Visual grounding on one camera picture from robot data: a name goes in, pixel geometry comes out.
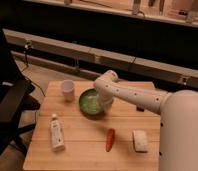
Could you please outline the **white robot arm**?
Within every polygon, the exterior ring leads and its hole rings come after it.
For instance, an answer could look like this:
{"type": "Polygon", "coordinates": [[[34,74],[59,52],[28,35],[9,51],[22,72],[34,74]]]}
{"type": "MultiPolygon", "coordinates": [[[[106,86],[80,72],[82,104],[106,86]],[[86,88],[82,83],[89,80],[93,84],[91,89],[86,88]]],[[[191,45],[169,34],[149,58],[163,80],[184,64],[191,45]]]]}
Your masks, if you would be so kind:
{"type": "Polygon", "coordinates": [[[108,108],[117,97],[161,117],[159,171],[198,171],[198,92],[160,91],[123,86],[109,70],[93,85],[99,102],[108,108]]]}

